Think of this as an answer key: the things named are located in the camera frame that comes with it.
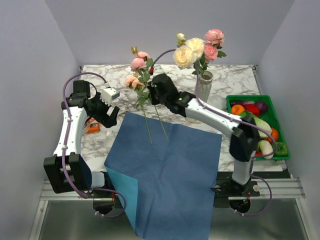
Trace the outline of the pink flower bouquet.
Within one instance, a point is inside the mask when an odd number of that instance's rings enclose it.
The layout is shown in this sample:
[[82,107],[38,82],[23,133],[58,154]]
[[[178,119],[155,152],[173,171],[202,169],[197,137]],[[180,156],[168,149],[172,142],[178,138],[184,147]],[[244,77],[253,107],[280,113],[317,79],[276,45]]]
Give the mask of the pink flower bouquet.
[[141,108],[142,110],[149,140],[150,140],[150,143],[152,144],[153,143],[152,135],[151,135],[150,126],[149,126],[149,122],[148,122],[145,107],[144,107],[145,103],[147,102],[147,99],[149,98],[148,93],[145,90],[146,84],[143,82],[141,77],[138,78],[137,76],[133,75],[133,76],[128,76],[125,79],[125,86],[134,90],[135,93],[137,94],[137,103],[135,104],[135,106],[137,109]]

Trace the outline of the pink rose stem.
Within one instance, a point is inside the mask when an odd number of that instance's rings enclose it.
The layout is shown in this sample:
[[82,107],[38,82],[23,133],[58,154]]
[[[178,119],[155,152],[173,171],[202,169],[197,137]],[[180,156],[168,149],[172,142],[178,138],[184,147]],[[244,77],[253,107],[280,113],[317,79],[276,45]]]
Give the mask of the pink rose stem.
[[225,35],[222,30],[211,29],[204,35],[204,41],[207,44],[220,47],[225,41]]
[[151,79],[149,70],[151,68],[151,65],[154,63],[154,61],[147,52],[139,51],[137,47],[131,47],[131,53],[134,55],[134,59],[132,60],[131,66],[130,66],[131,71],[133,72],[132,76],[142,78],[143,82],[146,85],[145,90],[148,94],[148,99],[146,103],[151,103],[149,92],[147,91],[147,83]]

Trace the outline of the small white flower sprig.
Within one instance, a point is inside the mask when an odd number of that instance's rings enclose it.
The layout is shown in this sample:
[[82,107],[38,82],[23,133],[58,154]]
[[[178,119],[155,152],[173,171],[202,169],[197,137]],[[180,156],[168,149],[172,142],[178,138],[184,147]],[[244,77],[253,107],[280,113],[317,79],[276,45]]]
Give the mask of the small white flower sprig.
[[175,36],[177,48],[173,53],[174,63],[179,69],[198,68],[198,60],[204,51],[204,40],[198,37],[187,39],[183,33],[177,33]]

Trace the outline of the single green flower stem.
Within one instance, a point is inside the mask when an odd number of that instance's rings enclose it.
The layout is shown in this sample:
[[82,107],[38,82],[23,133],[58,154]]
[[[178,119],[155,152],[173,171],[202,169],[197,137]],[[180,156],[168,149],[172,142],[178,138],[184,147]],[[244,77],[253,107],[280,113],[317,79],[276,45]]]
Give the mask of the single green flower stem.
[[205,71],[208,68],[210,62],[215,61],[217,58],[224,58],[227,54],[222,51],[222,47],[216,47],[214,44],[205,43],[203,48],[203,53],[197,62],[198,73],[201,77],[206,76]]

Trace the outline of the blue wrapping paper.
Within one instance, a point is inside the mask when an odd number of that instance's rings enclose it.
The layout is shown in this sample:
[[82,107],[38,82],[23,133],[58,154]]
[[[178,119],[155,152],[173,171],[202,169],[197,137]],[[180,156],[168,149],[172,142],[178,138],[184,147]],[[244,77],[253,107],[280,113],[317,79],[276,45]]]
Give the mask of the blue wrapping paper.
[[221,144],[220,134],[125,114],[104,164],[138,237],[209,238]]

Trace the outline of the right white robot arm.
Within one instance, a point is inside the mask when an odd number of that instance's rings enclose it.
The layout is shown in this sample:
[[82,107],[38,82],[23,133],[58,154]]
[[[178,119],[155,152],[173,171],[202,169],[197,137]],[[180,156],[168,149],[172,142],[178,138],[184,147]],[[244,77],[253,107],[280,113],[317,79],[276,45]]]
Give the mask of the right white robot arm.
[[219,110],[187,91],[178,91],[171,78],[161,73],[147,83],[152,105],[164,105],[170,112],[200,121],[230,140],[229,153],[234,158],[230,191],[241,196],[248,190],[253,158],[259,143],[258,127],[252,116],[241,117]]

